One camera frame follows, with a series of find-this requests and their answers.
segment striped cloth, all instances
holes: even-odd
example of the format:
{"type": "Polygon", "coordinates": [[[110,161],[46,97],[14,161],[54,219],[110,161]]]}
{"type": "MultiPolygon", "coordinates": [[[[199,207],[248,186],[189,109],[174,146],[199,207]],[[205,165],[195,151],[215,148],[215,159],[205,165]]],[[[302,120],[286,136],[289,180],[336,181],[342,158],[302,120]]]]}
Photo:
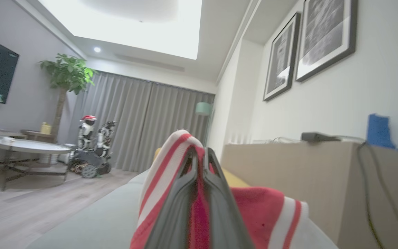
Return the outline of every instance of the striped cloth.
{"type": "MultiPolygon", "coordinates": [[[[139,200],[138,226],[131,240],[131,249],[145,247],[186,151],[193,146],[202,165],[204,148],[185,130],[171,134],[161,148],[144,182],[139,200]]],[[[191,205],[189,248],[209,246],[208,205],[198,169],[198,194],[191,205]]],[[[307,248],[303,233],[308,224],[308,205],[284,197],[277,190],[263,187],[231,188],[242,219],[256,249],[307,248]]]]}

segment coffee table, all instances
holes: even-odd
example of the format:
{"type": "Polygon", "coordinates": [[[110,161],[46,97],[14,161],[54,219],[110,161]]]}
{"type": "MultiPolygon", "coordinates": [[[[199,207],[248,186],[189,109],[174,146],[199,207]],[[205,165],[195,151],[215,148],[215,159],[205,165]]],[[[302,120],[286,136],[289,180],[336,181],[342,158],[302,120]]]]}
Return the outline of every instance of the coffee table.
{"type": "Polygon", "coordinates": [[[44,142],[32,141],[32,140],[19,140],[14,139],[13,142],[7,144],[0,139],[0,149],[6,151],[4,156],[4,181],[1,188],[2,191],[6,190],[6,184],[9,181],[16,180],[18,178],[27,175],[63,175],[64,181],[67,178],[67,170],[65,172],[32,172],[30,168],[28,170],[18,169],[14,166],[10,166],[10,156],[14,151],[24,152],[24,153],[38,153],[38,154],[65,154],[69,153],[72,149],[63,145],[54,145],[44,142]],[[7,177],[7,171],[13,170],[19,172],[20,174],[7,177]]]}

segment framed picture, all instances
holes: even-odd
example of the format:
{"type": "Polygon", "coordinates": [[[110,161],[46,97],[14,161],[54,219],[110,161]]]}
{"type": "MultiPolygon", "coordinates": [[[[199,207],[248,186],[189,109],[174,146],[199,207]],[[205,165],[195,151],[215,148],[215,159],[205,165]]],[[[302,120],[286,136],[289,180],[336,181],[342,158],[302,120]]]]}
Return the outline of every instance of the framed picture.
{"type": "Polygon", "coordinates": [[[305,0],[296,80],[355,52],[356,33],[357,0],[305,0]]]}
{"type": "Polygon", "coordinates": [[[294,65],[296,64],[299,27],[300,13],[297,12],[271,45],[264,101],[269,101],[291,88],[294,65]]]}

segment curtain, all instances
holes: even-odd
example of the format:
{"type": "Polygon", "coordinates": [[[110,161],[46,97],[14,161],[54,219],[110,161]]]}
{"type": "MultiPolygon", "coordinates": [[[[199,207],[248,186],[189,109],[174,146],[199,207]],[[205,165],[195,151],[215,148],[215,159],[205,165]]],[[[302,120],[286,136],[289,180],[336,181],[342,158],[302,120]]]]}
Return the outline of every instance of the curtain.
{"type": "Polygon", "coordinates": [[[156,149],[177,130],[185,129],[203,143],[208,117],[195,114],[196,103],[211,104],[214,96],[160,83],[153,84],[138,159],[128,170],[143,172],[150,168],[156,149]]]}
{"type": "Polygon", "coordinates": [[[112,166],[145,171],[156,149],[179,129],[204,142],[208,117],[195,115],[196,103],[211,104],[215,95],[105,72],[96,74],[93,82],[78,95],[68,142],[76,144],[79,120],[85,115],[96,116],[94,130],[116,121],[112,166]]]}
{"type": "Polygon", "coordinates": [[[126,76],[99,72],[93,76],[95,85],[79,94],[72,119],[69,141],[77,144],[79,121],[85,115],[95,115],[97,131],[107,121],[116,121],[112,143],[112,166],[127,170],[138,154],[145,111],[152,83],[126,76]]]}

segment santa hat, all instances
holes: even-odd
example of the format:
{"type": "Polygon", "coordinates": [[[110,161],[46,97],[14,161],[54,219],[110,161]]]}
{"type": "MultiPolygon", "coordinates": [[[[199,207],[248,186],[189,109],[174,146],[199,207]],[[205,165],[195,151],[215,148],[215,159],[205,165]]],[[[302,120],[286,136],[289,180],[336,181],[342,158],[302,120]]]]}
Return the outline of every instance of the santa hat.
{"type": "Polygon", "coordinates": [[[87,121],[96,121],[96,117],[95,117],[95,116],[92,116],[92,115],[86,115],[86,116],[84,116],[84,118],[82,118],[82,119],[79,120],[79,121],[84,121],[84,120],[87,120],[87,121]]]}

